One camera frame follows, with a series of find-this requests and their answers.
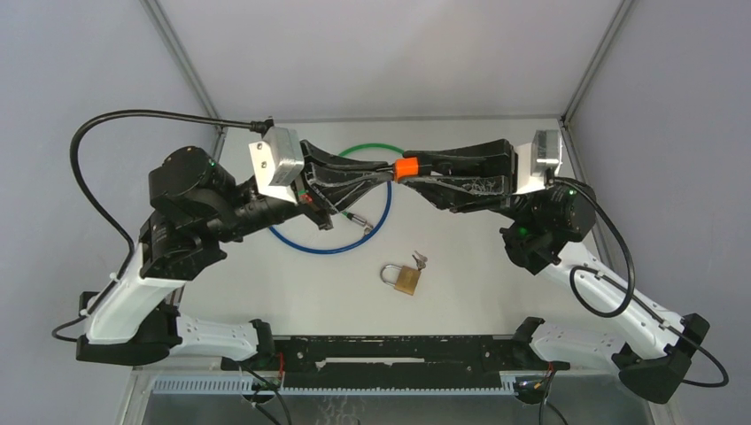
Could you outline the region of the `large brass padlock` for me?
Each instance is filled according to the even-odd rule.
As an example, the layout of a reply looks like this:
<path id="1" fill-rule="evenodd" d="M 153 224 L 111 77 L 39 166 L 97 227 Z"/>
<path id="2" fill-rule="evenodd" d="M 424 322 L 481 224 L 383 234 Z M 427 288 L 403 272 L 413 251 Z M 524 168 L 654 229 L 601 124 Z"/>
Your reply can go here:
<path id="1" fill-rule="evenodd" d="M 421 274 L 422 271 L 418 268 L 387 264 L 380 269 L 379 278 L 396 291 L 413 296 Z"/>

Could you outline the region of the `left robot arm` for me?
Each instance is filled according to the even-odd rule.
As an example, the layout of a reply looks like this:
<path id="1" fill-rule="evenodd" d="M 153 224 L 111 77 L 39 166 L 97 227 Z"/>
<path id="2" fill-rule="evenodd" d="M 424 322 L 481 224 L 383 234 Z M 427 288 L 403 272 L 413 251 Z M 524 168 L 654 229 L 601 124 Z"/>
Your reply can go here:
<path id="1" fill-rule="evenodd" d="M 166 296 L 224 260 L 224 244 L 298 216 L 328 229 L 334 214 L 393 177 L 385 162 L 341 158 L 308 142 L 301 151 L 305 164 L 288 200 L 263 193 L 255 178 L 237 182 L 194 146 L 173 152 L 152 170 L 152 213 L 129 241 L 125 264 L 102 292 L 81 295 L 86 329 L 75 357 L 143 366 L 181 354 L 270 367 L 277 347 L 268 323 L 201 321 L 168 305 Z"/>

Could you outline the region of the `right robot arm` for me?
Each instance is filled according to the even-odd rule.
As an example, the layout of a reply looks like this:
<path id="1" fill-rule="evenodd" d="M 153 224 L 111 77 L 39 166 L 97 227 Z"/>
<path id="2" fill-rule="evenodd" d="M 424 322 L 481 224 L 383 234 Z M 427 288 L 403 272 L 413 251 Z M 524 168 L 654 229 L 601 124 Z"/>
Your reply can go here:
<path id="1" fill-rule="evenodd" d="M 599 333 L 527 318 L 511 346 L 517 365 L 608 372 L 635 395 L 664 404 L 685 384 L 709 324 L 699 314 L 680 315 L 646 297 L 636 288 L 633 268 L 620 276 L 586 248 L 594 224 L 608 217 L 591 187 L 561 176 L 561 149 L 559 135 L 539 132 L 519 146 L 500 139 L 406 151 L 394 164 L 394 180 L 440 210 L 509 218 L 511 225 L 501 230 L 509 260 L 566 286 L 608 325 Z"/>

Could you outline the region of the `orange black key fob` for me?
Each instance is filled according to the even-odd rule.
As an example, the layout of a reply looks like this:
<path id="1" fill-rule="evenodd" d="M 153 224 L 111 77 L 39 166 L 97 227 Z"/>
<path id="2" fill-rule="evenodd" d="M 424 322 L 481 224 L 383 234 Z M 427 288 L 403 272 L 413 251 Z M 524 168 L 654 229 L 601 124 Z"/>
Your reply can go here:
<path id="1" fill-rule="evenodd" d="M 406 178 L 426 176 L 432 173 L 432 164 L 424 158 L 398 158 L 392 165 L 392 180 L 401 183 Z"/>

